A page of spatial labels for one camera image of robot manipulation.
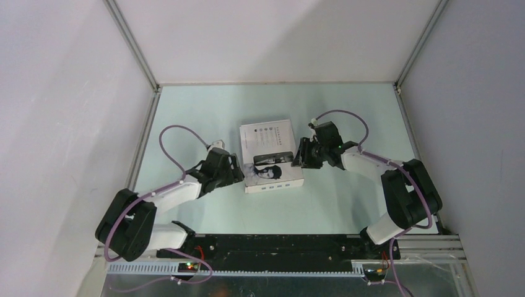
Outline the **white box lid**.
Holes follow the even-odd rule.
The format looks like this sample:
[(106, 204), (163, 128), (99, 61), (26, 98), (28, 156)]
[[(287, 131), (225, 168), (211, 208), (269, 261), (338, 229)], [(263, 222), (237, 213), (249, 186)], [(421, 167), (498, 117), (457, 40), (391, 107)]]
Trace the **white box lid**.
[(292, 166), (297, 146), (290, 120), (244, 124), (240, 141), (247, 194), (303, 185), (302, 169)]

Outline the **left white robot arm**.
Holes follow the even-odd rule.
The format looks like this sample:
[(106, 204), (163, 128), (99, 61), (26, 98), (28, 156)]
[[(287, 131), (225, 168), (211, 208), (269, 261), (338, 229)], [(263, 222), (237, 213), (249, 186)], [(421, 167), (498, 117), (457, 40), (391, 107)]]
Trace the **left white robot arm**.
[(95, 238), (104, 245), (108, 262), (113, 261), (110, 251), (128, 262), (146, 251), (168, 248), (180, 257), (189, 257), (196, 249), (189, 232), (176, 223), (156, 224), (156, 216), (243, 179), (237, 156), (213, 147), (206, 159), (187, 170), (179, 181), (143, 195), (128, 188), (118, 191), (95, 230)]

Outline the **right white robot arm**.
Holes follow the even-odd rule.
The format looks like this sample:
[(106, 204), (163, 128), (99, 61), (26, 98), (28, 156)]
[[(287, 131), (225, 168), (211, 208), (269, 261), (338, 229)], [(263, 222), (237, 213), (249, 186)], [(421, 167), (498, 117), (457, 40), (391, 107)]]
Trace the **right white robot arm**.
[(417, 159), (395, 161), (364, 151), (358, 143), (344, 142), (333, 122), (309, 123), (310, 137), (303, 137), (293, 167), (320, 169), (324, 164), (359, 174), (379, 185), (386, 213), (360, 232), (361, 253), (375, 259), (385, 243), (412, 228), (431, 228), (442, 209), (441, 197), (424, 164)]

